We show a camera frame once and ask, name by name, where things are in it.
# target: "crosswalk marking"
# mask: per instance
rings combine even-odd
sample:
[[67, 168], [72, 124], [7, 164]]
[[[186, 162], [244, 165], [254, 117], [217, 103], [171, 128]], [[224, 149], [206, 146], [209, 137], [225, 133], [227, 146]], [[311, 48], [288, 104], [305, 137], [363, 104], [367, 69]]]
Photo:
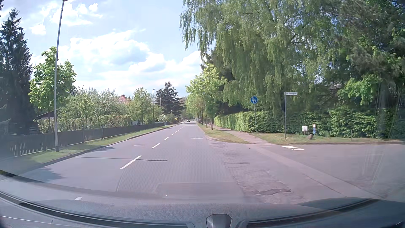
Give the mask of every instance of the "crosswalk marking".
[[301, 149], [301, 148], [298, 148], [298, 147], [294, 147], [294, 146], [282, 146], [282, 147], [284, 147], [284, 148], [286, 148], [286, 149], [293, 150], [293, 151], [303, 151], [303, 150], [304, 150], [304, 149]]

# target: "fence post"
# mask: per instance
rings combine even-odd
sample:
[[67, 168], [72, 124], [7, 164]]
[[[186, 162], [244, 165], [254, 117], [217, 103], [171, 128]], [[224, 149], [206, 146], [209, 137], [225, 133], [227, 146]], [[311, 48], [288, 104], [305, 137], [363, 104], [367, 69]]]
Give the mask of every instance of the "fence post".
[[81, 142], [84, 143], [84, 126], [81, 126]]

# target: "small sign board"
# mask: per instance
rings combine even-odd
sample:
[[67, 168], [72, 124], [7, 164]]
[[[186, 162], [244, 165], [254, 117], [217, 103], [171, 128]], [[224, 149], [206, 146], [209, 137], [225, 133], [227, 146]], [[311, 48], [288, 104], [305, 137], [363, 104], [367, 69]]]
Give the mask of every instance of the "small sign board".
[[298, 93], [297, 92], [286, 92], [287, 96], [297, 96]]
[[259, 99], [257, 99], [256, 96], [252, 96], [252, 97], [250, 98], [250, 102], [252, 102], [252, 104], [256, 104], [258, 101], [259, 101]]

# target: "lamp post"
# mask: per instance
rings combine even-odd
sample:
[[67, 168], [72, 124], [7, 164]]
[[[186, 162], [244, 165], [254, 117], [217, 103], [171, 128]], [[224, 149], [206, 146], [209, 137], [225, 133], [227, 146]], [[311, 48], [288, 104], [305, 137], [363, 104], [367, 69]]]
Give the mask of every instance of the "lamp post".
[[153, 116], [152, 118], [153, 118], [153, 127], [155, 127], [155, 100], [153, 97], [153, 90], [152, 90], [152, 116]]
[[59, 35], [60, 35], [60, 25], [62, 23], [62, 12], [63, 12], [63, 5], [65, 1], [69, 0], [62, 0], [62, 7], [60, 8], [60, 19], [59, 19], [59, 29], [58, 29], [58, 40], [56, 42], [56, 58], [55, 58], [55, 82], [53, 85], [53, 122], [55, 125], [55, 151], [59, 152], [59, 144], [58, 144], [58, 119], [56, 115], [56, 77], [58, 71], [58, 51], [59, 51]]

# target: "cloud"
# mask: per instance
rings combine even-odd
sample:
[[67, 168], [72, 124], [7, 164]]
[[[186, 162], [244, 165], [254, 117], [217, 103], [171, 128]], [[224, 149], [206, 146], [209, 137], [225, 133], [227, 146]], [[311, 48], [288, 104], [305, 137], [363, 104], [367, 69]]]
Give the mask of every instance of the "cloud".
[[93, 39], [71, 38], [70, 46], [60, 47], [60, 59], [80, 60], [93, 69], [93, 65], [114, 67], [143, 62], [149, 48], [146, 44], [131, 39], [134, 33], [135, 31], [128, 30], [111, 32]]
[[42, 55], [32, 55], [30, 64], [35, 66], [35, 64], [44, 63], [45, 58]]
[[[84, 19], [84, 16], [89, 17], [98, 17], [101, 18], [101, 14], [95, 14], [94, 12], [97, 11], [98, 4], [94, 3], [90, 5], [89, 7], [86, 7], [85, 4], [80, 3], [75, 9], [73, 8], [73, 5], [69, 2], [65, 2], [64, 7], [63, 7], [63, 14], [62, 14], [62, 24], [65, 24], [67, 26], [79, 26], [79, 25], [88, 25], [92, 24], [91, 21]], [[49, 12], [54, 9], [53, 5], [50, 4], [49, 6], [46, 7], [46, 9], [43, 8], [41, 12], [44, 12], [43, 14], [45, 15], [46, 12], [49, 14]], [[58, 8], [56, 12], [53, 13], [52, 16], [50, 16], [50, 20], [53, 23], [58, 24], [60, 20], [60, 9]]]
[[43, 36], [43, 35], [46, 34], [46, 29], [45, 29], [45, 26], [43, 24], [39, 24], [39, 25], [36, 25], [34, 27], [30, 27], [30, 29], [31, 29], [31, 32], [33, 34], [35, 34], [35, 35]]
[[119, 94], [132, 94], [139, 87], [148, 90], [162, 88], [165, 82], [171, 82], [179, 92], [185, 95], [185, 85], [201, 72], [200, 53], [191, 53], [181, 62], [165, 60], [163, 54], [149, 52], [146, 61], [131, 65], [127, 70], [105, 71], [97, 74], [93, 80], [78, 80], [79, 86], [99, 86], [97, 89], [116, 89]]
[[89, 5], [89, 10], [90, 10], [91, 12], [96, 12], [96, 11], [97, 11], [97, 8], [98, 8], [98, 4], [97, 4], [97, 3], [94, 3], [94, 4], [92, 4], [92, 5]]
[[47, 17], [51, 10], [56, 9], [57, 7], [58, 5], [55, 2], [51, 2], [46, 7], [42, 7], [40, 14], [42, 14], [44, 17]]
[[[139, 87], [151, 91], [170, 81], [179, 96], [185, 95], [185, 85], [201, 72], [199, 52], [190, 53], [181, 61], [167, 60], [145, 43], [134, 40], [136, 32], [111, 32], [92, 39], [71, 38], [69, 45], [59, 47], [59, 60], [71, 61], [77, 73], [77, 87], [110, 88], [131, 95]], [[42, 56], [32, 56], [32, 64], [41, 62], [44, 62]]]

